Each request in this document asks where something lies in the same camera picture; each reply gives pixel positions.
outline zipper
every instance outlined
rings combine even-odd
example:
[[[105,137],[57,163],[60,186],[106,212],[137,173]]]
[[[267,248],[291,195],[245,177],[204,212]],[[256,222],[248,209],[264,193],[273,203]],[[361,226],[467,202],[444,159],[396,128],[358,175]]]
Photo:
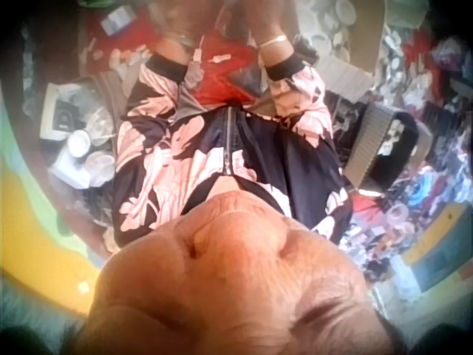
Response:
[[[225,174],[231,175],[231,127],[233,126],[231,107],[227,110],[227,126],[225,134],[225,147],[223,149],[223,164],[225,167]]]

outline jacket sleeve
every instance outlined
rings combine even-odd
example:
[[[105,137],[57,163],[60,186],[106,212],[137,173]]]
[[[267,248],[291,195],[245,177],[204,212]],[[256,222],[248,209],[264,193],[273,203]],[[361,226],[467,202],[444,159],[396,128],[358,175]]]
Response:
[[[187,67],[154,55],[140,68],[118,130],[112,219],[118,246],[148,234],[160,206],[153,182],[163,167],[162,149],[176,113]]]
[[[331,142],[332,121],[324,104],[325,85],[316,70],[296,55],[266,70],[277,117],[314,147],[320,138]]]
[[[319,203],[324,207],[321,213],[324,217],[317,222],[313,220],[315,223],[309,227],[338,244],[350,223],[352,204],[344,189],[344,179],[333,144],[332,120],[324,104],[324,82],[314,68],[305,65],[295,55],[267,68],[267,72],[276,105],[276,118],[312,146],[312,149],[308,148],[310,153],[302,147],[294,149],[300,155],[309,154],[310,159],[306,160],[308,166],[303,169],[287,172],[289,175],[297,174],[295,180],[304,185],[305,191],[294,186],[293,200],[300,202],[308,195],[319,197]]]

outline fabric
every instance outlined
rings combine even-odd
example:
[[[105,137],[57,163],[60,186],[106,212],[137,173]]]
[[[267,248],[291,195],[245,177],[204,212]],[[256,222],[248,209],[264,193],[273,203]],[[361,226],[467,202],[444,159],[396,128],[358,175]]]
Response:
[[[295,56],[267,72],[275,117],[236,105],[177,121],[186,67],[158,55],[141,67],[118,133],[113,221],[119,246],[180,216],[193,193],[203,202],[208,191],[195,192],[209,190],[205,182],[215,175],[256,184],[284,215],[339,242],[352,209],[324,83]]]

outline nose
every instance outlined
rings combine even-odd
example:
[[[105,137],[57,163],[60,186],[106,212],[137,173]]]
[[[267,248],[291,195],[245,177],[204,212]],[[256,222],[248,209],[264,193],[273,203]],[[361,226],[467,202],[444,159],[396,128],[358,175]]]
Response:
[[[244,268],[275,260],[286,241],[287,226],[281,219],[229,212],[216,217],[195,236],[196,257],[213,259],[217,268]]]

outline gold bangle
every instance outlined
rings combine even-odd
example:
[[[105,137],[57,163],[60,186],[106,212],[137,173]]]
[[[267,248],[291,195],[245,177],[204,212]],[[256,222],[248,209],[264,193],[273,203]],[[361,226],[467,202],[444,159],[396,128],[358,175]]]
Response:
[[[286,40],[287,40],[286,35],[278,35],[276,38],[270,39],[269,41],[266,41],[265,43],[260,44],[259,49],[262,49],[264,47],[270,46],[275,43],[284,42]]]

